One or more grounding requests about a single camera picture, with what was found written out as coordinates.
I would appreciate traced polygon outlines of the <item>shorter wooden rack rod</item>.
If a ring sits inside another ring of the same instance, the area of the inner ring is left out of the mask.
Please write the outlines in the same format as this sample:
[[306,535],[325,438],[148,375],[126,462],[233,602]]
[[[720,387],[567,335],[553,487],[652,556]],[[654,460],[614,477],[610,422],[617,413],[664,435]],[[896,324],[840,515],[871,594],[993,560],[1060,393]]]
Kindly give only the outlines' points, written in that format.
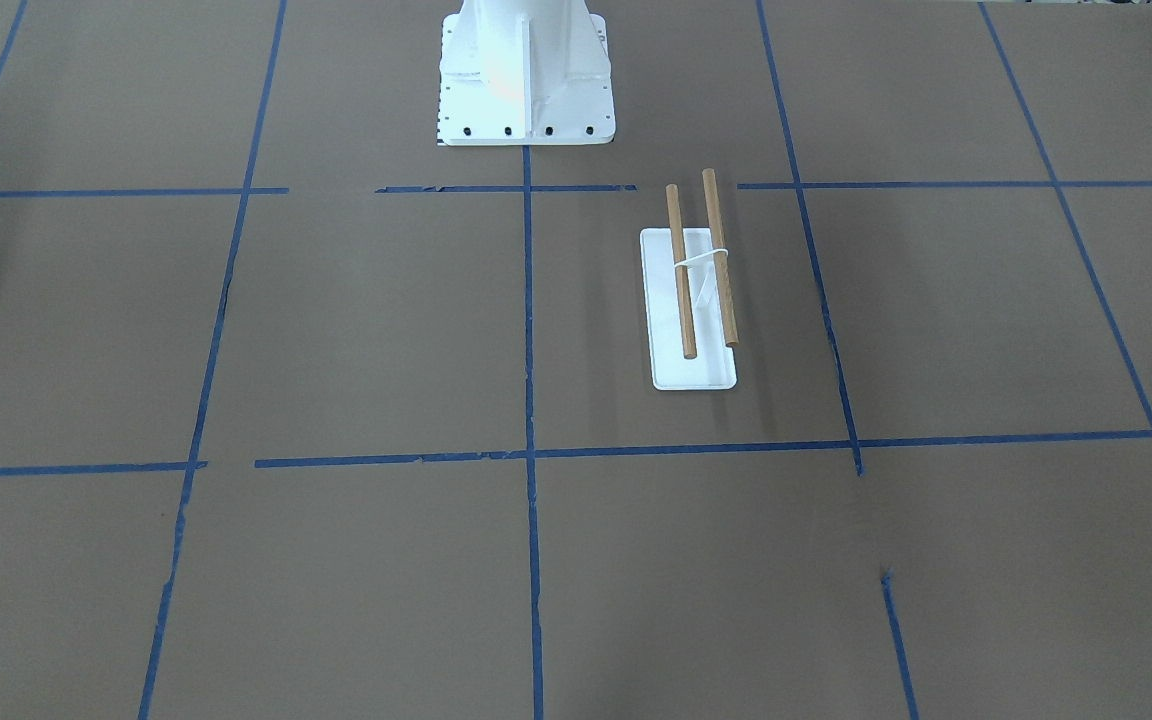
[[694,324],[689,266],[685,265],[689,256],[685,253],[685,225],[684,217],[682,217],[677,184],[669,183],[666,185],[666,209],[673,275],[675,275],[682,357],[685,361],[694,361],[698,357],[698,340],[696,340]]

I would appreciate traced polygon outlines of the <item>white towel rack base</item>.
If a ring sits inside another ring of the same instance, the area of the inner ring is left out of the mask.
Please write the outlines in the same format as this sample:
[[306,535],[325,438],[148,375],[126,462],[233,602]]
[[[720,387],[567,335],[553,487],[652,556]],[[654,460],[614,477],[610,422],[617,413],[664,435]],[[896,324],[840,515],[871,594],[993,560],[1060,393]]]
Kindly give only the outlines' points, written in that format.
[[675,252],[667,228],[641,232],[647,355],[658,391],[727,391],[737,384],[732,347],[723,334],[717,259],[705,228],[684,229],[684,252]]

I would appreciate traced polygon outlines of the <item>taller wooden rack rod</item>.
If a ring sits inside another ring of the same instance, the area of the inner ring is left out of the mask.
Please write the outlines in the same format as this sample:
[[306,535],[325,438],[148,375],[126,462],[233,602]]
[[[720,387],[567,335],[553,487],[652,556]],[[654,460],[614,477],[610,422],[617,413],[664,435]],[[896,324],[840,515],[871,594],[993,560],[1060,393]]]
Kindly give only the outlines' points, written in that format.
[[728,253],[726,233],[723,233],[723,213],[717,169],[704,168],[702,170],[702,183],[705,205],[707,205],[710,247],[712,247],[712,255],[710,256],[712,256],[714,273],[717,273],[717,300],[719,301],[719,318],[721,318],[723,346],[735,348],[740,342],[738,324],[735,306],[733,306],[730,253]]

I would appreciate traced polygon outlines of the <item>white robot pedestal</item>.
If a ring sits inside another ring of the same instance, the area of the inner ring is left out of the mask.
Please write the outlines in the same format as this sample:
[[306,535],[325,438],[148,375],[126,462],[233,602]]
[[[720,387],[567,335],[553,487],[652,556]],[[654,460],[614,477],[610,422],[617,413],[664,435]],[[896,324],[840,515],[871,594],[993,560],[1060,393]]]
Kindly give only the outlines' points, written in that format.
[[440,41],[439,145],[616,137],[607,23],[585,1],[465,1],[445,15]]

